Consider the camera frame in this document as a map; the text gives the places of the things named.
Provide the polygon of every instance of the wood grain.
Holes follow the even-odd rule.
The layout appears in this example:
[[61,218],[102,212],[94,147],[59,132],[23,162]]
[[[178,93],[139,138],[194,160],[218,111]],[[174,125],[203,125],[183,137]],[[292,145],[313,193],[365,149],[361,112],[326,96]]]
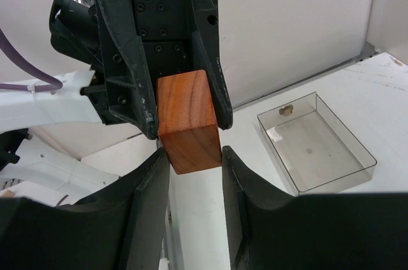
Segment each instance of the wood grain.
[[157,80],[159,138],[177,174],[221,165],[217,118],[205,71]]

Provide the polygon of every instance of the purple cable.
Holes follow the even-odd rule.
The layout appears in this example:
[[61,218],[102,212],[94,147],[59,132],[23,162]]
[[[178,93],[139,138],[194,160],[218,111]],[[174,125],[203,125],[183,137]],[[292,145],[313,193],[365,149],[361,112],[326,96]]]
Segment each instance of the purple cable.
[[[46,92],[49,90],[59,90],[62,88],[63,84],[57,78],[50,76],[43,71],[40,71],[38,68],[30,64],[25,60],[13,45],[8,41],[3,31],[0,29],[0,48],[4,54],[9,58],[12,63],[17,65],[20,69],[30,74],[31,76],[40,79],[41,81],[49,83],[49,85],[37,85],[35,86],[36,92]],[[22,84],[9,84],[9,83],[0,83],[0,89],[6,90],[29,90],[28,85]]]

